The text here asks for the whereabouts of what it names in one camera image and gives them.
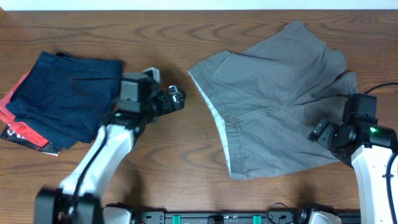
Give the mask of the grey shorts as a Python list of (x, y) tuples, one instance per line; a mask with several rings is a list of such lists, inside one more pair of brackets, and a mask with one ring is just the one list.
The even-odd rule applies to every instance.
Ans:
[(233, 180), (278, 177), (336, 162), (308, 135), (341, 122), (357, 78), (343, 53), (300, 21), (240, 54), (214, 54), (188, 72), (207, 104)]

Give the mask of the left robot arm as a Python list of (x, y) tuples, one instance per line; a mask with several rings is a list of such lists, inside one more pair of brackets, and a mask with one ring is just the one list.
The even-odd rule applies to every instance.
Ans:
[(145, 126), (183, 109), (185, 91), (176, 85), (162, 90), (159, 83), (156, 68), (122, 75), (120, 93), (90, 150), (56, 189), (42, 188), (37, 194), (34, 223), (139, 223), (132, 209), (120, 203), (103, 208), (101, 198)]

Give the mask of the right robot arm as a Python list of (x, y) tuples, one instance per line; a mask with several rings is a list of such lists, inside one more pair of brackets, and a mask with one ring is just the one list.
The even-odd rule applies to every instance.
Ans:
[(377, 98), (348, 95), (342, 124), (321, 119), (308, 138), (354, 169), (362, 223), (397, 223), (397, 134), (378, 125)]

